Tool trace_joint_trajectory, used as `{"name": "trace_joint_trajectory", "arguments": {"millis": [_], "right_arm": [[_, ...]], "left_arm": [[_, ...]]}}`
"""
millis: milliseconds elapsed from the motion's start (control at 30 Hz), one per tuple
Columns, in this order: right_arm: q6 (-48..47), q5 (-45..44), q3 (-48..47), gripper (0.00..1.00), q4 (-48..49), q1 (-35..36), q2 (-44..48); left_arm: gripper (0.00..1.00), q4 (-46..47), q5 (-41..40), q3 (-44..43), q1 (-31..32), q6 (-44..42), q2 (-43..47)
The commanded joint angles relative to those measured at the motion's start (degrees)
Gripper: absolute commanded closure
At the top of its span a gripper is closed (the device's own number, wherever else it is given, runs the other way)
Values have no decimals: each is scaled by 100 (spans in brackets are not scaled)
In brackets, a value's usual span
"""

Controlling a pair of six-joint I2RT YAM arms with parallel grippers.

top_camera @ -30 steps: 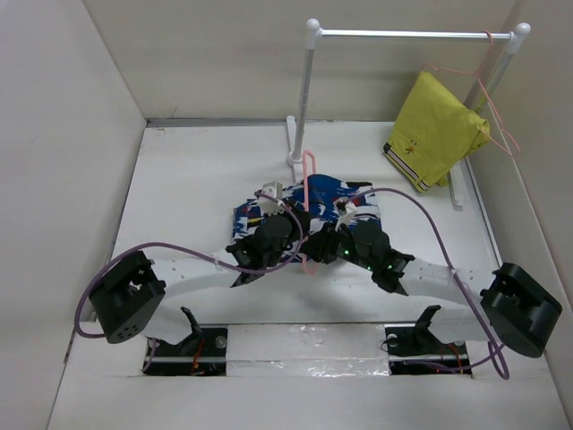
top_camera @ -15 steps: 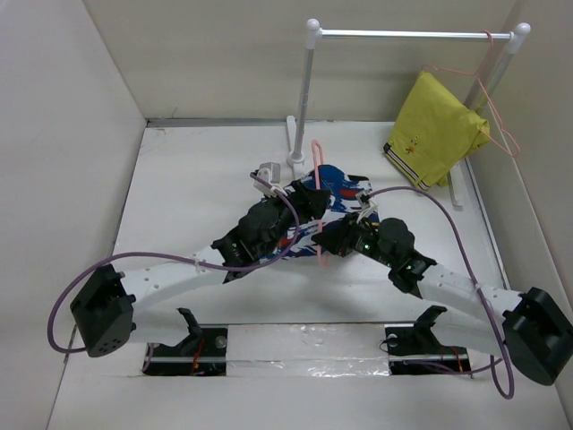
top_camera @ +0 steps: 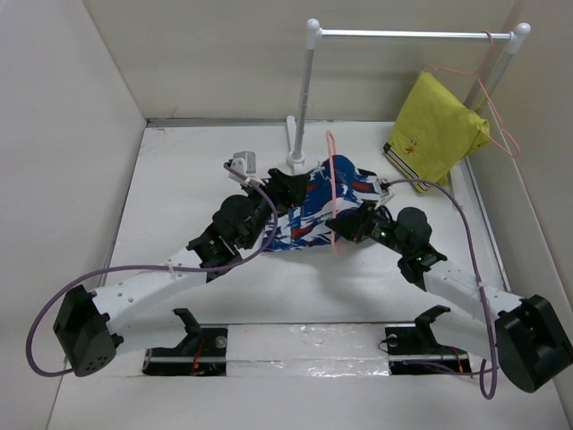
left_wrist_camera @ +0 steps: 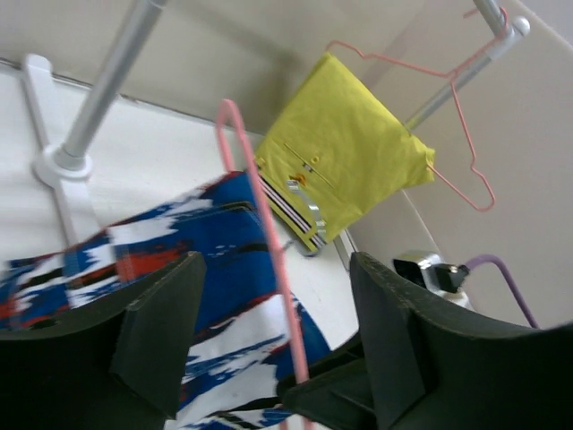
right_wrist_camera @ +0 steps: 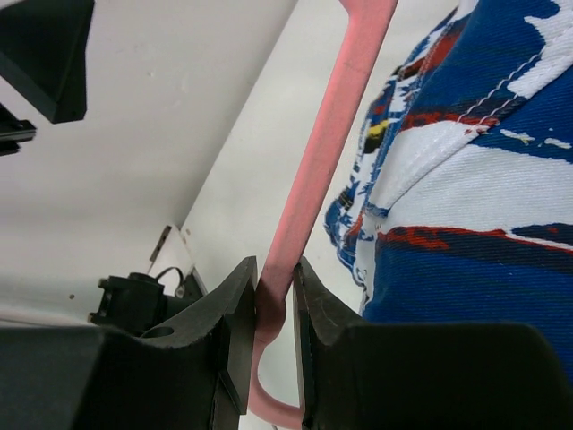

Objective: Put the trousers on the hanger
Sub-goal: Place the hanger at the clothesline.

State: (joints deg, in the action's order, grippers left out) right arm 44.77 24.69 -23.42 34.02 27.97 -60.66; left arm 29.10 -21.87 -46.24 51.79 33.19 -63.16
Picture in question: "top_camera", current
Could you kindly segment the blue white red patterned trousers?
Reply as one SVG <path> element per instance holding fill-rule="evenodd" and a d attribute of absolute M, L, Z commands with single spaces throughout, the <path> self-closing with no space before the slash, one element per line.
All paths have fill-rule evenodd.
<path fill-rule="evenodd" d="M 373 184 L 379 177 L 375 173 L 356 167 L 343 155 L 334 156 L 334 165 L 337 216 L 357 209 L 365 201 L 378 201 Z M 311 180 L 304 204 L 279 217 L 276 234 L 266 248 L 268 252 L 331 244 L 331 230 L 325 225 L 332 219 L 328 160 L 311 169 L 309 175 Z"/>

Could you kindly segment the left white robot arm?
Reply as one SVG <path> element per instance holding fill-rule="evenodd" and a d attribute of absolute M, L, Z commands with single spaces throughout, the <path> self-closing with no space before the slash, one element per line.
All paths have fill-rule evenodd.
<path fill-rule="evenodd" d="M 227 197 L 211 223 L 188 245 L 161 265 L 134 265 L 135 276 L 87 291 L 75 281 L 63 293 L 53 330 L 78 377 L 95 374 L 119 353 L 136 344 L 134 321 L 151 307 L 188 289 L 203 286 L 247 261 L 241 250 L 260 254 L 272 242 L 273 231 L 258 241 L 267 224 L 303 205 L 310 177 L 287 175 L 277 168 L 259 180 L 225 163 L 243 193 Z"/>

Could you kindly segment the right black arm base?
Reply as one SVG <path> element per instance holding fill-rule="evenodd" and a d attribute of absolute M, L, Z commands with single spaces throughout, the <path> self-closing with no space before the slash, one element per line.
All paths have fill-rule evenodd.
<path fill-rule="evenodd" d="M 449 311 L 446 306 L 436 305 L 412 322 L 385 327 L 385 338 L 378 348 L 388 355 L 391 375 L 472 373 L 468 354 L 462 349 L 439 344 L 431 331 L 437 318 Z"/>

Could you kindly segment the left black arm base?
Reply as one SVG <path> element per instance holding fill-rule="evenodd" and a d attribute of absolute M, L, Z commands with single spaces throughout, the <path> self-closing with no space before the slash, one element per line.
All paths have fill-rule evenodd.
<path fill-rule="evenodd" d="M 185 336 L 173 348 L 147 349 L 142 373 L 147 376 L 211 377 L 227 375 L 227 325 L 200 325 L 186 308 L 173 313 Z"/>

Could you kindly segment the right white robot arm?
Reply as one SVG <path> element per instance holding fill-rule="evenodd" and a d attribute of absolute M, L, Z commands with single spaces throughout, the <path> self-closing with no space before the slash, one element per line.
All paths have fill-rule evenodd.
<path fill-rule="evenodd" d="M 398 268 L 407 282 L 449 301 L 415 318 L 414 342 L 423 352 L 444 346 L 495 357 L 525 392 L 537 391 L 571 366 L 572 344 L 551 303 L 486 286 L 459 269 L 431 245 L 423 211 L 406 207 L 392 218 L 385 207 L 365 202 L 326 225 L 345 240 L 371 239 L 400 254 Z"/>

